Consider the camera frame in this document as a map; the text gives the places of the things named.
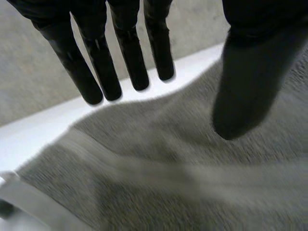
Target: fabric texture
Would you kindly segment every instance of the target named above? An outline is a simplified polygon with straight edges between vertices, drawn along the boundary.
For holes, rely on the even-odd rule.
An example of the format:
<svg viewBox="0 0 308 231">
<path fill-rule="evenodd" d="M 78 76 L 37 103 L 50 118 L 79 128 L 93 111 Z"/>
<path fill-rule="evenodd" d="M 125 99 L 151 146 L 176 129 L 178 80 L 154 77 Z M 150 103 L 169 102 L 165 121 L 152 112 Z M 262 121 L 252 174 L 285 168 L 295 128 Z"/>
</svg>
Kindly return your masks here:
<svg viewBox="0 0 308 231">
<path fill-rule="evenodd" d="M 283 166 L 307 166 L 308 49 L 267 119 L 235 141 L 211 126 L 221 70 L 219 61 L 172 95 L 83 118 L 17 173 L 95 230 L 306 230 L 307 184 Z M 281 166 L 286 186 L 268 165 Z M 258 167 L 258 180 L 236 175 Z M 231 174 L 219 179 L 217 168 Z"/>
</svg>

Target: glove finger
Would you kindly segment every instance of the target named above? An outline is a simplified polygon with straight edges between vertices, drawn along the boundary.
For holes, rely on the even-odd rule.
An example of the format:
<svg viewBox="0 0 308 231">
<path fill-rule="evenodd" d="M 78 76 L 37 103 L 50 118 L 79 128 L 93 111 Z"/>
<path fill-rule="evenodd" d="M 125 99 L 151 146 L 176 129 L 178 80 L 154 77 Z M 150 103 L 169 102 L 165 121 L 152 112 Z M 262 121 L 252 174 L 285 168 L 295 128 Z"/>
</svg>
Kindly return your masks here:
<svg viewBox="0 0 308 231">
<path fill-rule="evenodd" d="M 78 24 L 83 42 L 107 100 L 119 99 L 122 95 L 111 54 L 105 37 L 106 5 L 72 11 Z"/>
<path fill-rule="evenodd" d="M 139 0 L 109 1 L 115 34 L 135 90 L 149 86 L 149 78 L 136 31 Z"/>
<path fill-rule="evenodd" d="M 231 30 L 213 108 L 213 126 L 218 135 L 236 139 L 264 121 L 307 42 L 305 19 L 260 38 L 238 36 Z"/>
<path fill-rule="evenodd" d="M 172 0 L 144 1 L 145 26 L 158 76 L 161 80 L 168 80 L 174 76 L 169 29 L 166 25 L 171 2 Z"/>
<path fill-rule="evenodd" d="M 76 44 L 70 21 L 39 31 L 50 43 L 84 100 L 93 105 L 100 103 L 103 100 L 102 91 Z"/>
</svg>

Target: gray towel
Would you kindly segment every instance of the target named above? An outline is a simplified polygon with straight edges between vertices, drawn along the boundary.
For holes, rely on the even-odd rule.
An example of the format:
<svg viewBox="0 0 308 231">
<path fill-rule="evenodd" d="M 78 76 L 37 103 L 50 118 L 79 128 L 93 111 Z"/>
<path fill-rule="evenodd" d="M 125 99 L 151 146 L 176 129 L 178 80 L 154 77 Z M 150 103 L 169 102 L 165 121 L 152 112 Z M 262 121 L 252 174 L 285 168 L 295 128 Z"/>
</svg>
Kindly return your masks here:
<svg viewBox="0 0 308 231">
<path fill-rule="evenodd" d="M 21 181 L 95 230 L 305 230 L 308 49 L 266 120 L 235 141 L 211 126 L 221 69 L 83 118 Z"/>
</svg>

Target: black glove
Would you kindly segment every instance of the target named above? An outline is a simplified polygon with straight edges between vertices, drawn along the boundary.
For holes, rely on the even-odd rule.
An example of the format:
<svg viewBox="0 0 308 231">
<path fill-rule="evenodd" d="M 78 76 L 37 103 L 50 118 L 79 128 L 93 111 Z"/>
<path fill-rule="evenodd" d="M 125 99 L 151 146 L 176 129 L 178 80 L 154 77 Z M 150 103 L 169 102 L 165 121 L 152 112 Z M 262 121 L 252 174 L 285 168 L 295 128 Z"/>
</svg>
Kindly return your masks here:
<svg viewBox="0 0 308 231">
<path fill-rule="evenodd" d="M 73 36 L 70 12 L 74 16 L 100 86 L 107 100 L 121 97 L 122 91 L 105 38 L 105 0 L 8 0 L 48 40 L 61 63 L 89 104 L 98 104 L 103 95 Z M 135 90 L 148 87 L 136 31 L 139 0 L 109 0 L 115 33 Z M 154 60 L 162 80 L 174 75 L 166 17 L 172 0 L 145 0 L 144 12 Z"/>
<path fill-rule="evenodd" d="M 214 129 L 232 140 L 266 117 L 308 43 L 307 0 L 223 0 L 231 24 L 213 110 Z"/>
</svg>

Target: concrete floor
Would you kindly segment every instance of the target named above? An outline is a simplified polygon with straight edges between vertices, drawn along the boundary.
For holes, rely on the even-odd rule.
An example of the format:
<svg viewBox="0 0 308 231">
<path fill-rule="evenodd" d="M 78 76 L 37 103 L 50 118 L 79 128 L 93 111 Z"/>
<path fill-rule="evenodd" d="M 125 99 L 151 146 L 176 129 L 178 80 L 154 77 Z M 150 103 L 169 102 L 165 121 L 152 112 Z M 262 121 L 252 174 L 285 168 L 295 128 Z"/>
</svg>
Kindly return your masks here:
<svg viewBox="0 0 308 231">
<path fill-rule="evenodd" d="M 143 6 L 137 26 L 147 69 L 154 62 Z M 106 38 L 119 78 L 128 76 L 108 11 Z M 8 2 L 0 1 L 0 126 L 79 96 L 47 41 Z M 90 60 L 77 26 L 77 43 Z M 167 19 L 174 59 L 221 43 L 229 28 L 219 0 L 175 0 Z"/>
</svg>

